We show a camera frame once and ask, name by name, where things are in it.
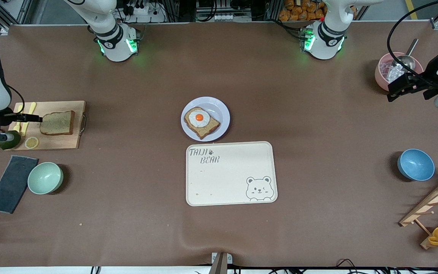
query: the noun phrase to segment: bread slice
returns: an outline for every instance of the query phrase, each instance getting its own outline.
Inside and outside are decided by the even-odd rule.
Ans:
[[[50,136],[72,135],[74,117],[73,110],[46,114],[40,123],[40,132]]]
[[[207,124],[207,126],[205,127],[195,127],[190,123],[189,120],[189,115],[192,111],[194,110],[203,110],[200,107],[195,107],[192,108],[191,110],[187,111],[186,115],[184,116],[184,120],[186,121],[187,126],[193,130],[193,132],[195,132],[197,134],[197,136],[202,140],[204,139],[204,137],[206,137],[207,135],[211,134],[212,132],[214,132],[214,130],[216,130],[221,123],[219,123],[219,121],[217,121],[216,119],[210,118],[209,123]]]

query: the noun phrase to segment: cutting board handle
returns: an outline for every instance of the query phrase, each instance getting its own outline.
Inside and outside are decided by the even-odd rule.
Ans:
[[[82,135],[84,133],[84,131],[86,130],[86,125],[87,125],[87,117],[86,117],[86,114],[83,113],[82,114],[82,124],[81,124],[81,128],[80,128],[79,136]]]

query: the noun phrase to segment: pink container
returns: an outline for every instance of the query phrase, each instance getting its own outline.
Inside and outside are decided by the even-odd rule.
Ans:
[[[394,52],[395,56],[400,56],[400,55],[404,55],[405,53],[401,53],[401,52]],[[419,63],[419,61],[417,59],[415,59],[415,72],[417,73],[422,73],[424,72],[424,68],[422,68],[422,65]],[[378,65],[376,66],[375,72],[374,72],[374,78],[376,79],[376,83],[378,83],[378,85],[388,91],[388,81],[386,80],[385,77],[383,77],[382,72],[380,70],[380,65],[382,64],[391,64],[391,62],[393,61],[393,58],[391,57],[391,55],[389,53],[385,54],[383,57],[381,57],[381,59],[379,59]]]

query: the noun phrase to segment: yellow knife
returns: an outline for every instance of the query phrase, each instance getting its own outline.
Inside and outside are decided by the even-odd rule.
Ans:
[[[18,111],[16,111],[16,113],[19,113],[22,109],[23,109],[23,104],[18,106]],[[16,122],[16,125],[14,125],[13,130],[19,132],[20,128],[21,128],[21,122]]]
[[[30,105],[30,111],[28,112],[28,114],[33,114],[33,111],[35,111],[35,108],[37,107],[37,103],[33,102]],[[21,136],[25,136],[26,135],[26,129],[28,128],[28,122],[24,123],[21,126]]]

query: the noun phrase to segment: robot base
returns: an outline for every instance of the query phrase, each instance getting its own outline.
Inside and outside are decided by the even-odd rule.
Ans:
[[[123,28],[123,38],[116,44],[115,48],[106,48],[105,45],[98,42],[102,54],[113,62],[122,62],[132,55],[137,55],[141,40],[140,31],[127,24],[120,23],[119,25]]]
[[[342,38],[340,42],[337,42],[337,40],[334,39],[331,40],[332,43],[335,43],[334,46],[327,45],[327,43],[320,38],[318,33],[320,24],[320,21],[315,21],[310,27],[302,31],[305,40],[300,41],[300,47],[317,59],[331,59],[339,50],[341,50],[344,38]]]

